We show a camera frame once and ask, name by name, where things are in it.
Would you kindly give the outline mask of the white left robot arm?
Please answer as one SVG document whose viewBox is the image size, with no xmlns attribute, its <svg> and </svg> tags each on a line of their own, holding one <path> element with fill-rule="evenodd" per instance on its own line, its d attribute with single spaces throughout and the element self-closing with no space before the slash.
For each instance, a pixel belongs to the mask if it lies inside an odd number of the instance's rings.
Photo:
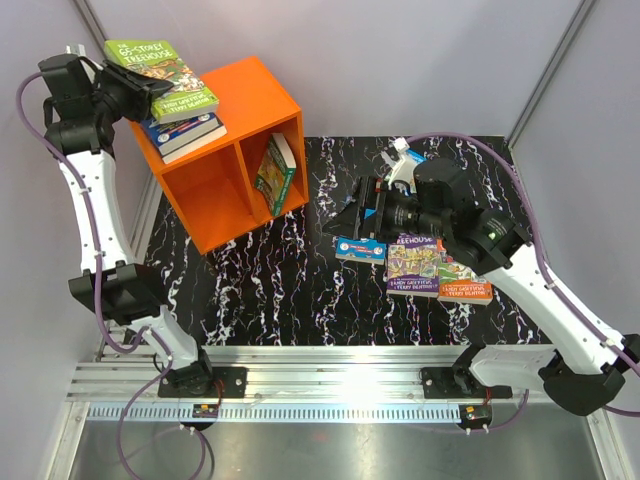
<svg viewBox="0 0 640 480">
<path fill-rule="evenodd" d="M 82 242 L 81 274 L 69 282 L 72 297 L 101 323 L 111 320 L 133 332 L 135 344 L 151 346 L 171 393 L 206 396 L 215 385 L 210 361 L 170 312 L 159 273 L 137 263 L 116 195 L 113 126 L 149 119 L 171 83 L 75 54 L 50 57 L 38 68 L 50 92 L 44 139 L 59 159 Z"/>
</svg>

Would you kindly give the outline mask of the green 104-storey treehouse book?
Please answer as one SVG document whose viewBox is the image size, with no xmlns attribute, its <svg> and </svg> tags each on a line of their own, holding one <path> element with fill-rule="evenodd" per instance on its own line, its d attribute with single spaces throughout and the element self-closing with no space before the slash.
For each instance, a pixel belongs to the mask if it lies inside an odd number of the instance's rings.
<svg viewBox="0 0 640 480">
<path fill-rule="evenodd" d="M 255 188 L 260 191 L 272 216 L 282 213 L 296 172 L 296 160 L 283 133 L 272 133 L 258 167 Z"/>
</svg>

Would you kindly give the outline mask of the lime 65-storey treehouse book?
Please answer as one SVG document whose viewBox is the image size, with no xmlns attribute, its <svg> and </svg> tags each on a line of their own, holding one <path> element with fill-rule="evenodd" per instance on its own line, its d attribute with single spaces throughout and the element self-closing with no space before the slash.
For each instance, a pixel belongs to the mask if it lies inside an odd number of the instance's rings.
<svg viewBox="0 0 640 480">
<path fill-rule="evenodd" d="M 107 40 L 107 58 L 171 88 L 153 100 L 151 115 L 160 124 L 215 114 L 218 97 L 166 40 Z"/>
</svg>

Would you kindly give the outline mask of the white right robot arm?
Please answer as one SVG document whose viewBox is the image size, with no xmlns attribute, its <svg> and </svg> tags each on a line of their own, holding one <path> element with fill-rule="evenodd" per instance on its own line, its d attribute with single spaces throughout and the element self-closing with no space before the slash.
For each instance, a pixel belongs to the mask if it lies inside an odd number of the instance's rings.
<svg viewBox="0 0 640 480">
<path fill-rule="evenodd" d="M 624 386 L 625 372 L 639 368 L 638 335 L 621 334 L 577 299 L 524 228 L 475 202 L 468 176 L 446 158 L 423 161 L 398 180 L 363 176 L 323 231 L 387 244 L 406 234 L 436 237 L 454 261 L 505 293 L 550 340 L 539 354 L 520 347 L 466 348 L 445 377 L 454 392 L 540 391 L 578 416 L 606 407 Z"/>
</svg>

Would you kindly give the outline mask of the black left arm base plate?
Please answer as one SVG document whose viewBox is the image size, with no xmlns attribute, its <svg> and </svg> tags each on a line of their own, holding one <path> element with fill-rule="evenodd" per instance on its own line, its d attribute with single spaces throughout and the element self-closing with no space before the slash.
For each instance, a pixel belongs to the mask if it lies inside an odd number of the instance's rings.
<svg viewBox="0 0 640 480">
<path fill-rule="evenodd" d="M 233 366 L 214 366 L 210 373 L 195 374 L 191 377 L 178 376 L 171 381 L 162 380 L 158 387 L 160 398 L 204 399 L 243 399 L 247 386 L 248 369 Z"/>
</svg>

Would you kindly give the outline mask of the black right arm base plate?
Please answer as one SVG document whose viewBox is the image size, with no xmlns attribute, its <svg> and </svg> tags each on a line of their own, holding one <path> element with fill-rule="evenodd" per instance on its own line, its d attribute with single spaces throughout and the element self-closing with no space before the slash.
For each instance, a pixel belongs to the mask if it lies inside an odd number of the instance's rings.
<svg viewBox="0 0 640 480">
<path fill-rule="evenodd" d="M 452 367 L 423 367 L 419 372 L 425 399 L 510 399 L 508 386 L 486 387 L 474 377 L 456 375 Z"/>
</svg>

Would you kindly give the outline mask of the blue 91-storey treehouse book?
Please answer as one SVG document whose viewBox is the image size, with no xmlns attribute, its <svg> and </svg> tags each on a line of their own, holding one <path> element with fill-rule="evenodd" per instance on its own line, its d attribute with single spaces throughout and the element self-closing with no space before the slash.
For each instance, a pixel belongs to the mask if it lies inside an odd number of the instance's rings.
<svg viewBox="0 0 640 480">
<path fill-rule="evenodd" d="M 144 120 L 140 126 L 165 164 L 179 160 L 227 134 L 225 125 L 213 113 L 164 124 L 155 119 Z"/>
</svg>

